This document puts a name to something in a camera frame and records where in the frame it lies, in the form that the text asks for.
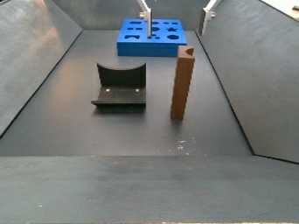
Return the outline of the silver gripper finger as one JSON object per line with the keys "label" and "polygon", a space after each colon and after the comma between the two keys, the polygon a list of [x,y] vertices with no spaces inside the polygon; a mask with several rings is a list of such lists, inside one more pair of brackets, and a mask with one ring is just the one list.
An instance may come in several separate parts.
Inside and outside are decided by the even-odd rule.
{"label": "silver gripper finger", "polygon": [[139,17],[147,23],[147,36],[151,36],[152,35],[152,10],[147,5],[146,0],[136,0],[136,1],[142,8],[142,11],[139,12]]}
{"label": "silver gripper finger", "polygon": [[219,0],[210,0],[207,6],[202,9],[200,35],[204,35],[207,24],[217,17],[215,9],[218,4]]}

